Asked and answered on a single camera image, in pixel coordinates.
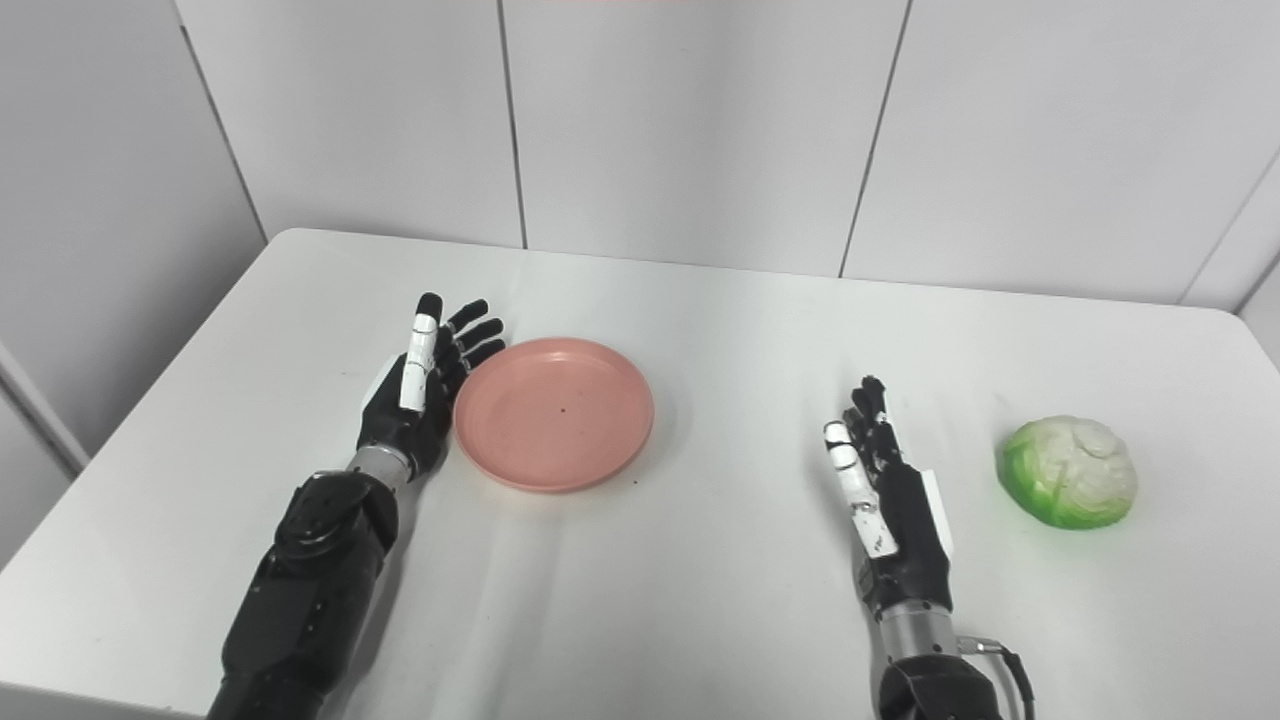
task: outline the black cable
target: black cable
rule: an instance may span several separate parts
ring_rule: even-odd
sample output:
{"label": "black cable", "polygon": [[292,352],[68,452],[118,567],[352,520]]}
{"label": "black cable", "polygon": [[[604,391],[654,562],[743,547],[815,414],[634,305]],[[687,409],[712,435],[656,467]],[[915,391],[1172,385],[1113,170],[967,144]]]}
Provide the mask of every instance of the black cable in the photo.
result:
{"label": "black cable", "polygon": [[1009,667],[1009,674],[1014,676],[1014,684],[1018,685],[1018,694],[1023,697],[1023,720],[1036,720],[1036,693],[1032,692],[1032,680],[1027,676],[1027,669],[1023,667],[1023,659],[1007,647],[1001,648],[1000,657],[1005,660],[1005,666]]}

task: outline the black arm casing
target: black arm casing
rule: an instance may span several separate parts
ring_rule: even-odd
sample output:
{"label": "black arm casing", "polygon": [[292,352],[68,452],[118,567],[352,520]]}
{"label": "black arm casing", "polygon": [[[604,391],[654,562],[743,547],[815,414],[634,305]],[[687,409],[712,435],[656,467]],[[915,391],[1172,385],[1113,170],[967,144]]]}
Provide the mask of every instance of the black arm casing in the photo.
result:
{"label": "black arm casing", "polygon": [[879,612],[906,600],[920,600],[951,607],[947,575],[951,561],[942,550],[929,497],[920,473],[904,462],[892,462],[877,479],[881,512],[899,552],[868,559],[858,573],[858,588],[872,612]]}
{"label": "black arm casing", "polygon": [[209,720],[310,720],[346,673],[399,527],[396,497],[360,473],[293,493],[223,646]]}
{"label": "black arm casing", "polygon": [[881,720],[1000,720],[991,680],[951,655],[890,665],[881,679]]}

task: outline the panel seam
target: panel seam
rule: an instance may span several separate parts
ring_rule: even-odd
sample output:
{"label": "panel seam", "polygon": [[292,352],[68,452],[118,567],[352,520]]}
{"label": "panel seam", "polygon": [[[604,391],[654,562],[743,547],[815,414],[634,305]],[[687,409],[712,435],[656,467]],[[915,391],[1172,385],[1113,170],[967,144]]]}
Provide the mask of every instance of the panel seam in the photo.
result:
{"label": "panel seam", "polygon": [[[1240,202],[1239,208],[1235,209],[1235,214],[1233,214],[1231,219],[1226,223],[1226,229],[1224,229],[1222,233],[1217,236],[1217,241],[1213,243],[1213,247],[1210,249],[1208,254],[1204,255],[1204,260],[1201,263],[1199,268],[1197,268],[1196,273],[1192,274],[1192,279],[1190,282],[1187,283],[1187,288],[1183,290],[1183,293],[1178,296],[1178,305],[1181,305],[1183,302],[1187,301],[1187,296],[1192,293],[1192,288],[1196,287],[1196,283],[1199,282],[1201,275],[1204,274],[1204,270],[1208,268],[1210,263],[1213,261],[1213,256],[1217,255],[1217,251],[1221,250],[1222,243],[1226,242],[1228,236],[1231,234],[1231,229],[1235,228],[1235,223],[1240,220],[1240,215],[1243,215],[1244,210],[1249,206],[1249,204],[1253,202],[1253,196],[1257,195],[1258,188],[1262,187],[1262,183],[1266,182],[1267,176],[1271,174],[1271,170],[1276,164],[1276,158],[1280,158],[1280,147],[1276,147],[1275,152],[1271,154],[1271,159],[1267,160],[1267,164],[1265,168],[1262,168],[1262,172],[1258,174],[1258,178],[1253,181],[1253,187],[1251,187],[1249,192],[1244,195],[1244,201]],[[1262,275],[1253,283],[1253,287],[1249,290],[1248,293],[1245,293],[1244,301],[1242,301],[1240,305],[1235,309],[1235,313],[1239,313],[1244,307],[1244,304],[1248,302],[1249,297],[1253,296],[1253,293],[1257,291],[1258,286],[1262,284],[1262,281],[1266,277],[1267,274],[1262,273]]]}
{"label": "panel seam", "polygon": [[214,94],[209,90],[209,81],[205,79],[205,69],[200,67],[200,58],[196,56],[196,46],[191,42],[191,33],[187,32],[186,24],[179,24],[178,29],[182,32],[182,40],[187,44],[187,53],[191,55],[191,63],[196,67],[196,77],[200,78],[200,87],[205,91],[205,101],[209,102],[209,110],[214,114],[214,123],[218,124],[218,133],[223,138],[223,147],[227,149],[227,156],[232,160],[232,169],[236,170],[236,181],[239,182],[241,192],[244,193],[244,201],[248,202],[248,210],[253,215],[253,224],[257,225],[257,234],[262,238],[262,246],[266,247],[266,229],[262,227],[262,218],[257,214],[257,205],[253,204],[253,196],[248,192],[248,183],[244,182],[244,173],[241,170],[239,160],[236,158],[236,151],[232,149],[232,140],[227,135],[227,127],[223,124],[223,115],[218,111],[218,104],[214,102]]}
{"label": "panel seam", "polygon": [[858,186],[858,200],[854,202],[854,217],[849,222],[849,238],[845,241],[845,254],[840,258],[840,272],[837,278],[845,277],[845,265],[849,263],[849,250],[854,245],[854,228],[858,227],[858,215],[863,209],[863,196],[867,195],[867,181],[872,176],[872,161],[876,159],[876,143],[879,142],[881,126],[884,123],[884,109],[888,106],[888,95],[893,88],[893,74],[897,72],[897,58],[902,53],[902,40],[906,37],[906,24],[911,19],[911,4],[906,0],[906,9],[902,10],[902,26],[897,31],[897,44],[893,46],[893,59],[888,64],[888,77],[884,81],[884,96],[881,97],[879,113],[876,115],[876,129],[872,131],[872,145],[867,149],[867,164],[863,167],[863,179]]}
{"label": "panel seam", "polygon": [[516,210],[520,214],[520,246],[529,250],[529,227],[525,224],[525,184],[520,176],[520,141],[516,137],[516,100],[511,90],[511,54],[507,50],[507,8],[498,5],[498,41],[502,45],[502,79],[507,90],[507,120],[511,123],[511,164],[516,170]]}

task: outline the cable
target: cable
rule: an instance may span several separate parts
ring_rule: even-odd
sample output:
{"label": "cable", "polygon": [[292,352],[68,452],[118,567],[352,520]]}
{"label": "cable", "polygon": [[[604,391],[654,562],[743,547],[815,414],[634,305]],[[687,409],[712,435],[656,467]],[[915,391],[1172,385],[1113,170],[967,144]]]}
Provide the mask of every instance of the cable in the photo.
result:
{"label": "cable", "polygon": [[1023,696],[1023,720],[1036,720],[1036,693],[1032,692],[1032,680],[1027,676],[1027,669],[1023,667],[1023,659],[1007,647],[1000,650],[1000,657],[1009,667],[1009,674],[1014,676],[1018,694]]}
{"label": "cable", "polygon": [[1032,680],[1023,667],[1023,659],[1016,652],[1009,650],[1000,641],[989,638],[975,638],[973,635],[956,637],[956,646],[960,655],[998,655],[1009,667],[1009,674],[1018,685],[1018,694],[1023,700],[1023,720],[1036,720],[1036,693],[1032,692]]}

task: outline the white fingertip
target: white fingertip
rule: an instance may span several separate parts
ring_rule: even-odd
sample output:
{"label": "white fingertip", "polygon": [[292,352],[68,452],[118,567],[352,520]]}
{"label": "white fingertip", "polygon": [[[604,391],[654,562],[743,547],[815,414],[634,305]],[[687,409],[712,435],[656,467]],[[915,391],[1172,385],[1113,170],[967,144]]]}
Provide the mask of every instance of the white fingertip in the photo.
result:
{"label": "white fingertip", "polygon": [[822,427],[822,439],[827,442],[852,443],[854,437],[849,434],[849,428],[840,420],[832,420]]}
{"label": "white fingertip", "polygon": [[933,470],[920,473],[924,482],[924,497],[929,500],[929,512],[933,515],[933,529],[938,533],[938,542],[942,552],[947,553],[947,560],[955,557],[955,541],[951,538],[951,523],[947,520],[947,509],[942,505],[942,491],[938,488],[938,475]]}

